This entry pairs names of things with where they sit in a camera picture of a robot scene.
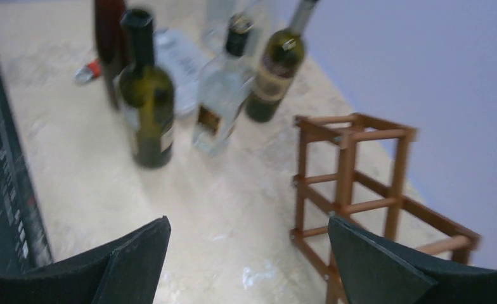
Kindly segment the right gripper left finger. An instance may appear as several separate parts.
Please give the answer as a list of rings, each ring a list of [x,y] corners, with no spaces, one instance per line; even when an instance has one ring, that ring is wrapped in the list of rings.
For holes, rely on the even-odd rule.
[[[0,276],[0,303],[153,303],[170,235],[163,216],[65,260]]]

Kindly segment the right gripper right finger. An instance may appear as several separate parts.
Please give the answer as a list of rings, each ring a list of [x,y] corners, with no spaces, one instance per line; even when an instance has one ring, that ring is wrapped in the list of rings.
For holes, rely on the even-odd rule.
[[[339,216],[328,235],[349,303],[497,303],[497,270],[419,252]]]

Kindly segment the dark bottle black cap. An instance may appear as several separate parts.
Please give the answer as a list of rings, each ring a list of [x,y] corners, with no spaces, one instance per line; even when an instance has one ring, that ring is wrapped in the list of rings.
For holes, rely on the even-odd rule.
[[[131,62],[117,78],[117,97],[132,157],[145,168],[168,164],[174,142],[175,88],[155,62],[153,21],[144,8],[128,9],[120,21]]]

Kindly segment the clear bottle black cap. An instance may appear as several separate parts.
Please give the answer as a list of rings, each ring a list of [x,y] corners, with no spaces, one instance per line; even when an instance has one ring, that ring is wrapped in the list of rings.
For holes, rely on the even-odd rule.
[[[202,68],[198,78],[193,145],[211,155],[227,146],[247,96],[242,57],[253,25],[248,14],[235,13],[228,22],[223,50]]]

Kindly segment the dark bottle silver cap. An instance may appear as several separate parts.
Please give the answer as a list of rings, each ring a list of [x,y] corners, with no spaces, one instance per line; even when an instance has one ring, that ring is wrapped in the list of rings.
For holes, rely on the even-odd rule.
[[[317,4],[312,0],[300,1],[288,26],[268,39],[244,101],[245,113],[251,120],[270,121],[285,98],[305,60],[303,35]]]

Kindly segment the red wine bottle gold cap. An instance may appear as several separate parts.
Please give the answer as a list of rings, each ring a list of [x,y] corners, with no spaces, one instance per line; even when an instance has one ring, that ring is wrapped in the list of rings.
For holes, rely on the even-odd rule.
[[[119,109],[114,79],[129,61],[125,33],[120,19],[126,12],[124,0],[95,0],[94,41],[105,85],[108,102],[114,110]]]

